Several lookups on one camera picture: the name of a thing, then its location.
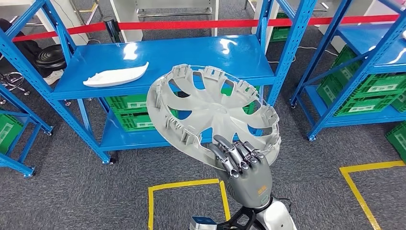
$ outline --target floor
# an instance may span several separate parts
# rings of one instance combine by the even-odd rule
[[[220,3],[222,18],[250,14],[242,9],[243,0],[233,0],[240,6],[237,10],[227,9],[226,0]],[[101,0],[101,4],[107,14],[108,1]],[[223,30],[220,34],[234,32],[248,33],[240,29]],[[205,30],[148,31],[145,39],[206,33]],[[109,41],[103,33],[94,36],[102,42]],[[317,28],[308,27],[301,46],[316,46],[320,39]],[[283,43],[272,43],[268,60],[277,60],[282,48]],[[288,99],[312,54],[313,50],[298,50],[275,105],[281,118],[282,145],[271,166],[272,193],[291,199],[291,215],[300,230],[372,230],[339,167],[400,160],[384,137],[396,124],[325,129],[316,141],[309,142],[305,137],[309,130],[307,119],[300,107],[290,108]],[[327,70],[333,60],[334,56],[326,53],[317,71]],[[31,91],[28,97],[19,92],[16,95],[55,126],[54,134],[39,135],[25,161],[36,166],[36,176],[24,179],[17,172],[0,169],[0,230],[147,229],[149,187],[217,178],[210,167],[172,147],[119,151],[117,164],[102,165],[39,94]],[[100,137],[103,112],[96,101],[86,104],[95,133]],[[71,109],[79,115],[77,103],[73,102]],[[15,152],[23,147],[24,143],[19,144]],[[406,167],[353,172],[350,176],[383,230],[406,229]],[[218,222],[225,220],[217,184],[164,189],[155,191],[153,196],[156,230],[186,229],[192,215],[209,216]],[[239,204],[230,197],[228,202],[231,213],[235,213]]]

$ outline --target robotic hand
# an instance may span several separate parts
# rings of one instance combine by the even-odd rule
[[[228,221],[216,224],[206,217],[192,217],[190,230],[297,230],[285,205],[272,198],[272,176],[268,161],[250,143],[230,143],[215,135],[209,144],[226,171],[217,170],[227,192],[243,207]],[[248,217],[245,225],[238,221]]]

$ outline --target green plastic crate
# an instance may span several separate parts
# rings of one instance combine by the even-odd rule
[[[337,57],[336,61],[333,63],[332,67],[339,65],[340,63],[346,62],[350,59],[356,57],[356,54],[352,52],[350,48],[347,46],[344,47],[342,52]],[[339,71],[336,71],[328,76],[326,76],[319,84],[317,88],[317,92],[326,105],[330,105],[333,100],[338,96],[338,94],[342,91],[345,84],[347,84],[348,80],[353,76],[353,74],[357,71],[361,62],[356,62],[351,65],[342,68]],[[369,75],[348,97],[348,101],[363,101],[365,98],[373,99],[369,102],[376,103],[375,105],[381,105],[387,103],[388,98],[392,98],[393,96],[395,99],[399,97],[404,91],[406,90],[406,74],[399,73],[399,74],[372,74]],[[376,98],[384,98],[382,102],[378,102]],[[373,104],[360,106],[364,107],[366,113],[368,108],[374,106]],[[385,107],[381,106],[374,107],[380,108],[380,110],[384,109]]]
[[[406,111],[406,92],[399,95],[398,98],[394,100],[391,104],[397,111],[404,112]]]
[[[22,129],[23,125],[14,116],[0,115],[0,153],[5,154],[9,150]]]
[[[221,89],[221,93],[225,94],[227,96],[230,96],[232,91],[233,91],[233,88],[231,88],[231,87]],[[244,112],[246,114],[253,114],[254,109],[255,109],[255,103],[251,102],[249,105],[244,106],[242,109],[244,110]]]
[[[350,98],[334,113],[334,116],[346,116],[376,113],[390,105],[397,95],[375,96],[367,98]]]
[[[400,158],[406,162],[406,122],[402,122],[385,136],[399,153]]]
[[[333,100],[342,90],[342,86],[336,78],[329,75],[323,78],[322,82],[317,87],[317,93],[323,99],[326,105],[333,103]]]
[[[289,18],[286,13],[280,12],[276,18]],[[290,26],[287,27],[274,27],[271,34],[271,42],[282,42],[288,39]]]
[[[106,97],[106,101],[114,113],[145,113],[147,111],[147,95]]]
[[[171,112],[175,117],[178,117],[177,110],[171,110]],[[122,113],[115,115],[126,132],[155,129],[148,113]]]

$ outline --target yellow floor tape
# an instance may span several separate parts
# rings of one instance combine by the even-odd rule
[[[374,230],[381,230],[378,222],[376,221],[375,217],[373,216],[371,210],[369,209],[367,203],[365,202],[364,198],[362,197],[361,193],[358,191],[355,183],[350,177],[350,173],[354,172],[361,172],[367,170],[375,170],[375,169],[386,169],[392,168],[397,166],[405,166],[403,161],[388,161],[388,162],[380,162],[380,163],[371,163],[371,164],[362,164],[362,165],[353,165],[347,167],[340,167],[341,174],[344,176],[344,179],[347,181],[348,185],[352,193],[354,194],[355,198],[358,200],[358,203],[361,205],[361,208],[364,210],[365,215],[367,216],[369,222],[371,223]]]
[[[169,183],[169,184],[160,184],[160,185],[155,185],[155,186],[148,188],[148,212],[149,212],[148,229],[152,230],[153,225],[154,225],[154,191],[162,190],[162,189],[170,189],[170,188],[205,185],[205,184],[219,184],[220,185],[220,192],[221,192],[221,198],[223,200],[224,213],[226,216],[226,220],[229,220],[230,219],[230,209],[228,206],[226,187],[224,186],[223,181],[219,181],[218,179],[184,181],[184,182],[176,182],[176,183]]]

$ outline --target metal pole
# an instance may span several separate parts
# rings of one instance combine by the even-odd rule
[[[107,32],[109,33],[112,42],[113,43],[122,42],[119,35],[120,28],[118,28],[117,21],[115,21],[113,17],[107,16],[103,18],[103,22],[106,25]]]

